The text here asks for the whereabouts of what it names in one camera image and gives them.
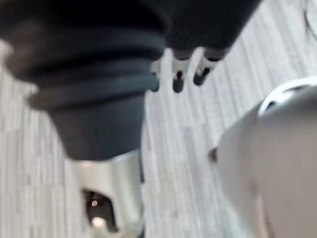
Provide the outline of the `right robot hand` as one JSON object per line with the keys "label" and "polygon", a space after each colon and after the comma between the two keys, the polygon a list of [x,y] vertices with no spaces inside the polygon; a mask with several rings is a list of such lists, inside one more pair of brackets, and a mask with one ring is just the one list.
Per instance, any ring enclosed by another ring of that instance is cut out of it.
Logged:
{"label": "right robot hand", "polygon": [[77,172],[95,238],[142,238],[141,138],[147,91],[172,51],[173,91],[195,49],[202,85],[258,0],[3,0],[0,38],[17,79],[38,86],[31,108],[53,121]]}

